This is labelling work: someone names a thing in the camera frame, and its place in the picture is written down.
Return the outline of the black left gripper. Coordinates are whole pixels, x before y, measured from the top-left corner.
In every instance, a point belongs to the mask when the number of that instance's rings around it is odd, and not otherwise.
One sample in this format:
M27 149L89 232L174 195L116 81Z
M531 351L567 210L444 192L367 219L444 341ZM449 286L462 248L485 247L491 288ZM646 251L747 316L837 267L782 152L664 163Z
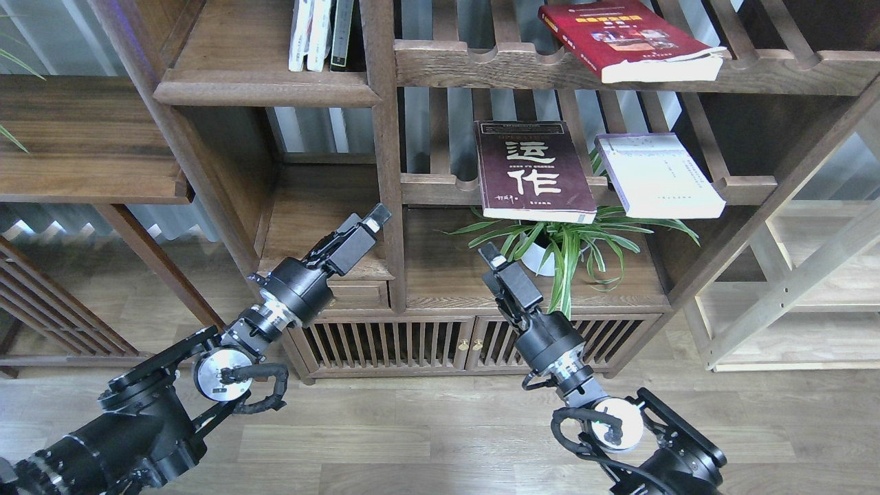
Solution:
M330 276L345 276L377 244L377 233L392 213L377 203L364 219L351 215L339 228L321 239L303 260L286 258L266 278L251 276L260 285L261 306L252 310L266 320L258 327L307 326L330 303Z

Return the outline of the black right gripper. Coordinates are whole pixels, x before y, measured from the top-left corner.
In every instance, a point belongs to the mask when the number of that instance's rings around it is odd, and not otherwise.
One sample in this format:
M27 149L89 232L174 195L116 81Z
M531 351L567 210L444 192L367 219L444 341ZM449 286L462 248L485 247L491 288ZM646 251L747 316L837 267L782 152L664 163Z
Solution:
M516 335L516 350L538 375L573 375L584 368L585 341L559 311L540 309L540 291L522 267L508 260L492 242L478 248L489 266L482 279L494 295L499 311Z

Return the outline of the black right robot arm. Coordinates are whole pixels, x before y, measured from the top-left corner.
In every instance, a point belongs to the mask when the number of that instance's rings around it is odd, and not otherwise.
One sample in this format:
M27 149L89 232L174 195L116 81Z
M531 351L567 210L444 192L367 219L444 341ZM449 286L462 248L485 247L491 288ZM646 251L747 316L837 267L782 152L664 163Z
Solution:
M540 309L542 295L515 262L494 245L480 249L489 270L483 280L516 332L516 350L530 373L522 388L554 388L554 439L577 458L600 464L612 494L717 494L725 455L646 388L612 397L584 362L584 338L563 313Z

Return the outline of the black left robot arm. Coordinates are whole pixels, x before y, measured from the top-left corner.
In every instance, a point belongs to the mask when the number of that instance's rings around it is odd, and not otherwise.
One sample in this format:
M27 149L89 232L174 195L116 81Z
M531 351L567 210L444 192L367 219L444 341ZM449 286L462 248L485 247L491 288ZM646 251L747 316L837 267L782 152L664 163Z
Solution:
M333 300L327 281L376 245L391 213L378 204L351 215L306 254L267 276L252 274L262 304L223 330L201 329L110 380L102 413L48 448L2 460L3 494L136 494L162 487L206 454L206 435L230 415L279 410L289 370L265 363L289 325L313 322Z

